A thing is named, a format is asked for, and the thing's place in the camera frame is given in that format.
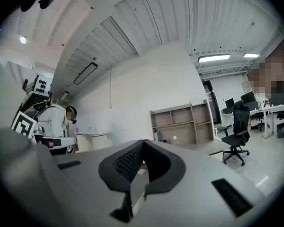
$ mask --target ceiling light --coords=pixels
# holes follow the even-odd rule
[[[207,62],[207,61],[218,61],[218,60],[227,60],[231,55],[223,54],[223,55],[208,55],[208,56],[200,56],[198,59],[199,63]]]
[[[61,97],[61,100],[64,100],[67,97],[68,94],[69,94],[69,92],[65,91],[63,93],[62,97]]]
[[[257,58],[258,56],[259,56],[258,54],[245,53],[245,55],[243,57],[245,57],[245,58]]]
[[[25,36],[20,37],[20,42],[25,44],[27,42],[27,38]]]
[[[74,80],[74,84],[79,85],[90,73],[98,68],[98,65],[91,62]]]

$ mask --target chair armrest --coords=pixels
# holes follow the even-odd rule
[[[247,133],[247,131],[242,131],[236,134],[237,136],[242,136],[242,139],[243,139],[242,146],[245,146],[245,133]]]
[[[217,130],[218,130],[218,131],[222,131],[222,130],[224,130],[225,135],[226,135],[226,136],[228,136],[227,129],[228,129],[229,127],[230,127],[230,125],[229,125],[229,126],[226,126],[226,127],[219,127]]]

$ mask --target person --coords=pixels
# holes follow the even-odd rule
[[[63,137],[63,130],[69,123],[76,122],[77,110],[68,106],[66,108],[59,105],[51,105],[39,115],[37,115],[37,124],[44,128],[45,136],[48,137]]]

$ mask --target brown wall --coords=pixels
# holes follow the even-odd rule
[[[284,40],[265,59],[264,63],[255,64],[247,75],[254,92],[280,92],[284,87]]]

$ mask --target rectangular light fixture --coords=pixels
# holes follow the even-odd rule
[[[228,58],[230,58],[230,56],[231,56],[230,54],[200,56],[198,62],[202,63],[207,61],[227,60]]]
[[[95,69],[98,68],[98,65],[91,62],[74,80],[74,84],[79,85],[86,77],[89,76]]]
[[[259,56],[259,54],[248,54],[245,53],[245,55],[243,55],[243,57],[245,58],[257,58]]]
[[[61,100],[64,100],[70,92],[65,91],[61,97]]]

